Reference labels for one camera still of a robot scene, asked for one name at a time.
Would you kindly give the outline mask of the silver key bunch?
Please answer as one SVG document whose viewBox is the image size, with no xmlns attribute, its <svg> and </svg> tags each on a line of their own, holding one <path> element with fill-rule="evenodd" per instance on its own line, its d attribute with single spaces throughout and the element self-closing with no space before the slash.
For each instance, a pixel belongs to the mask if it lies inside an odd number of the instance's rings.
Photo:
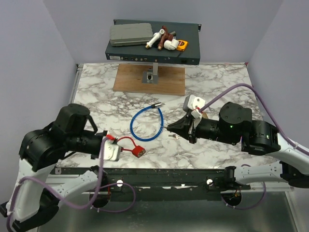
<svg viewBox="0 0 309 232">
<path fill-rule="evenodd" d="M 172 138 L 174 138 L 174 139 L 176 139 L 176 140 L 178 140 L 180 137 L 178 136 L 178 135 L 176 135 L 176 134 L 173 134 L 173 135 L 169 135 L 169 137 L 172 137 Z"/>
</svg>

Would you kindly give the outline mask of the red cable lock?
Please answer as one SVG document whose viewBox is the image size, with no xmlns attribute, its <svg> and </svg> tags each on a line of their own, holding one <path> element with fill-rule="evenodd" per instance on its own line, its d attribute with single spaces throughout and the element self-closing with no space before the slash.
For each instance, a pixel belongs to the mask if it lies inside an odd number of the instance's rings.
<svg viewBox="0 0 309 232">
<path fill-rule="evenodd" d="M 121 137 L 119 139 L 115 139 L 113 143 L 117 145 L 118 142 L 123 140 L 123 139 L 129 139 L 132 142 L 134 147 L 132 149 L 127 149 L 127 148 L 120 146 L 121 152 L 123 152 L 123 151 L 131 152 L 132 155 L 134 155 L 137 158 L 140 158 L 145 154 L 146 150 L 142 146 L 137 145 L 135 143 L 135 141 L 133 140 L 133 138 L 131 138 L 129 136 L 124 136 L 124 137 Z"/>
</svg>

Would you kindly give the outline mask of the brass padlock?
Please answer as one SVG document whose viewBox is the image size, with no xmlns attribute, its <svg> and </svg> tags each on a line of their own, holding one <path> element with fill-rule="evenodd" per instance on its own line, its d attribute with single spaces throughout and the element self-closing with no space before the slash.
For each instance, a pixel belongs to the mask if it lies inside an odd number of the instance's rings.
<svg viewBox="0 0 309 232">
<path fill-rule="evenodd" d="M 203 119 L 209 119 L 209 117 L 208 117 L 206 112 L 203 112 L 201 116 L 202 116 Z"/>
</svg>

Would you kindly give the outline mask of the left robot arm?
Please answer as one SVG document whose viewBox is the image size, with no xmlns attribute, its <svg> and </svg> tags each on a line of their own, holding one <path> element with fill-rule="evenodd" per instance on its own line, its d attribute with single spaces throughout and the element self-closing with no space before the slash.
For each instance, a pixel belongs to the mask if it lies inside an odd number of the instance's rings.
<svg viewBox="0 0 309 232">
<path fill-rule="evenodd" d="M 88 108 L 71 103 L 60 109 L 55 121 L 27 133 L 19 151 L 19 171 L 10 200 L 1 204 L 10 232 L 26 232 L 50 221 L 62 203 L 77 209 L 92 205 L 104 190 L 103 153 L 106 137 L 97 134 Z M 89 170 L 78 178 L 52 188 L 48 175 L 69 151 L 100 158 L 98 171 Z"/>
</svg>

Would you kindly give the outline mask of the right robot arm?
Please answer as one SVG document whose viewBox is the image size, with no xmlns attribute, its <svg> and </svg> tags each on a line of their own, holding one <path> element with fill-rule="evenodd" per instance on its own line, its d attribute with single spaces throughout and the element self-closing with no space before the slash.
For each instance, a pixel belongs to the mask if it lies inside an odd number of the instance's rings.
<svg viewBox="0 0 309 232">
<path fill-rule="evenodd" d="M 263 120 L 253 120 L 252 110 L 228 102 L 219 112 L 219 119 L 200 118 L 197 111 L 187 110 L 184 117 L 169 124 L 167 130 L 195 144 L 198 139 L 230 145 L 241 144 L 241 151 L 250 155 L 270 156 L 277 162 L 256 167 L 226 167 L 223 176 L 214 180 L 221 190 L 236 189 L 252 182 L 284 182 L 292 187 L 309 187 L 308 150 L 284 140 L 279 129 Z"/>
</svg>

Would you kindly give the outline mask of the white elbow pipe fitting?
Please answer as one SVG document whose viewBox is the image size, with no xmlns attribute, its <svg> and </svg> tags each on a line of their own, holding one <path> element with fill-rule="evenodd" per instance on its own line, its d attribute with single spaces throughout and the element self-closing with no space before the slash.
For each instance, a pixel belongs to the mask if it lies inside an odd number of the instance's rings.
<svg viewBox="0 0 309 232">
<path fill-rule="evenodd" d="M 173 39 L 172 41 L 166 40 L 164 42 L 164 48 L 170 51 L 176 50 L 178 45 L 179 45 L 179 41 L 176 39 Z"/>
</svg>

